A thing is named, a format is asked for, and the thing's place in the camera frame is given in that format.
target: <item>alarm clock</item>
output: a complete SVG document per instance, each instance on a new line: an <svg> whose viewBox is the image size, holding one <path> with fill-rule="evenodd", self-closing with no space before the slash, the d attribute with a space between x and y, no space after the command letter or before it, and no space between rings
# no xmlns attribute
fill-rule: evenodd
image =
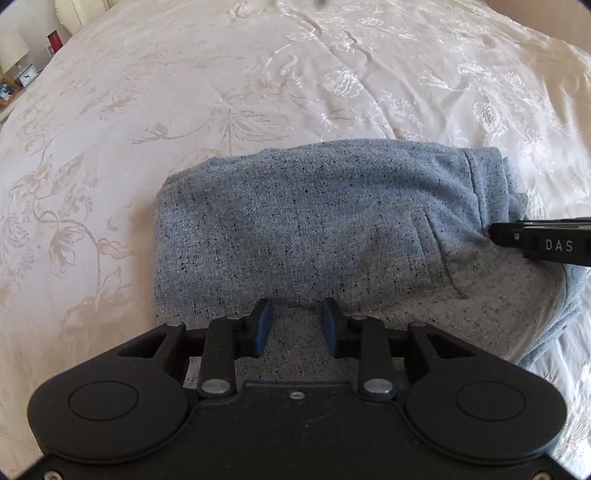
<svg viewBox="0 0 591 480"><path fill-rule="evenodd" d="M24 69L21 73L18 74L18 81L23 87L26 87L31 83L39 73L35 69L33 65L29 65L26 69Z"/></svg>

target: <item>speckled fabric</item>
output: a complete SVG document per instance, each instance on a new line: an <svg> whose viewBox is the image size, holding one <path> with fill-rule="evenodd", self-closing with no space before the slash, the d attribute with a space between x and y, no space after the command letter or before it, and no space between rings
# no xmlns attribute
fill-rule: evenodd
<svg viewBox="0 0 591 480"><path fill-rule="evenodd" d="M213 158L158 196L155 310L202 327L271 298L265 356L237 362L240 379L351 378L356 362L326 352L327 296L527 365L578 312L583 270L486 237L525 204L494 148L345 140Z"/></svg>

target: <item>red object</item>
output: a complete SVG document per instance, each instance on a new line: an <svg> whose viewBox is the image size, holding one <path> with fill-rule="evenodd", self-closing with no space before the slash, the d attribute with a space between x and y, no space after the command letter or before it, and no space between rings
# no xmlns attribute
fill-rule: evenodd
<svg viewBox="0 0 591 480"><path fill-rule="evenodd" d="M49 43L51 44L51 48L53 48L54 52L57 52L64 46L64 44L61 42L60 36L57 34L57 30L50 33L47 38L49 38Z"/></svg>

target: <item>wall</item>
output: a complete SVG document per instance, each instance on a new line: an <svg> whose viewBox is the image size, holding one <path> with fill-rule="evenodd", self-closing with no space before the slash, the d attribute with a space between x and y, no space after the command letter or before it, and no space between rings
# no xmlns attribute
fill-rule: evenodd
<svg viewBox="0 0 591 480"><path fill-rule="evenodd" d="M57 20L54 0L14 0L0 13L0 35L8 30L18 32L27 43L31 49L28 60L37 70L51 60L46 50L51 32L57 30L63 43L70 38Z"/></svg>
<svg viewBox="0 0 591 480"><path fill-rule="evenodd" d="M488 0L491 8L591 53L591 12L578 0Z"/></svg>

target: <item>bed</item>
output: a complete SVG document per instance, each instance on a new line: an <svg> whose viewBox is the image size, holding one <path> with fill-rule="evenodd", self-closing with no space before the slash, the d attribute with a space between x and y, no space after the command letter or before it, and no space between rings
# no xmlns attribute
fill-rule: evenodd
<svg viewBox="0 0 591 480"><path fill-rule="evenodd" d="M476 0L122 0L0 131L0 469L44 380L156 325L154 199L210 157L341 138L498 147L532 218L589 216L591 57ZM591 472L591 290L532 371Z"/></svg>

